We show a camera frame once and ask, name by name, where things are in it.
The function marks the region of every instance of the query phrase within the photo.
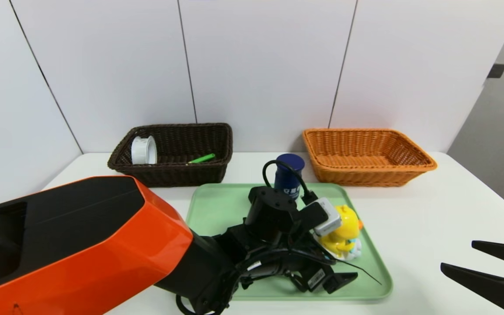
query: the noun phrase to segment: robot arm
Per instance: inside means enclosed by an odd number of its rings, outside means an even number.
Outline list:
[[[220,314],[239,285],[266,277],[328,293],[357,277],[334,273],[336,260],[310,232],[328,224],[322,203],[299,211],[267,186],[248,199],[244,222],[212,237],[191,231],[131,177],[89,178],[2,203],[0,314],[102,314],[151,285],[175,293],[186,315]]]

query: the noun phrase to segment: white table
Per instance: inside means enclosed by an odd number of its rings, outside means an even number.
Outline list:
[[[262,166],[280,153],[234,153],[224,183],[262,183]],[[307,154],[305,181],[316,182]],[[85,154],[46,188],[96,175],[114,175],[110,154]],[[404,187],[345,187],[394,281],[382,301],[233,301],[226,315],[266,314],[499,314],[504,311],[444,276],[441,262],[504,277],[504,261],[472,249],[472,240],[504,243],[504,200],[443,153],[431,153],[438,169]],[[268,169],[273,178],[276,167]],[[186,217],[196,187],[152,191]],[[109,315],[179,314],[174,295],[149,287]]]

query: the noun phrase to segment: orange wicker basket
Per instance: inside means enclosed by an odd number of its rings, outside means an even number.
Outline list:
[[[307,129],[302,133],[319,181],[343,186],[403,186],[437,163],[392,129]]]

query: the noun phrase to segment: brown wicker basket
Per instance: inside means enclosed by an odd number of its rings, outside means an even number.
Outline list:
[[[132,164],[132,141],[153,136],[156,164]],[[213,160],[189,161],[215,153]],[[118,144],[108,167],[131,175],[148,187],[199,186],[220,183],[232,157],[232,129],[226,123],[156,124],[136,127]]]
[[[391,129],[307,129],[314,174],[343,186],[403,186],[437,168],[406,135]]]

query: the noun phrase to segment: green tray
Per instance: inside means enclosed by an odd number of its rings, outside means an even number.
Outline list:
[[[205,184],[196,189],[188,211],[186,223],[199,235],[218,235],[228,227],[242,223],[248,215],[250,188],[262,184]],[[335,184],[307,184],[318,197],[326,197],[334,206],[347,204],[354,209],[342,187]],[[298,208],[304,203],[297,199]],[[371,279],[362,270],[344,263],[334,265],[334,271],[347,273],[357,271],[359,277],[338,291],[328,294],[323,289],[302,293],[285,277],[270,277],[254,282],[248,289],[238,289],[234,300],[246,301],[330,301],[330,300],[375,300],[382,299],[392,291],[392,278],[378,251],[368,236],[367,227],[361,230],[362,255],[350,263],[362,267],[382,285]]]

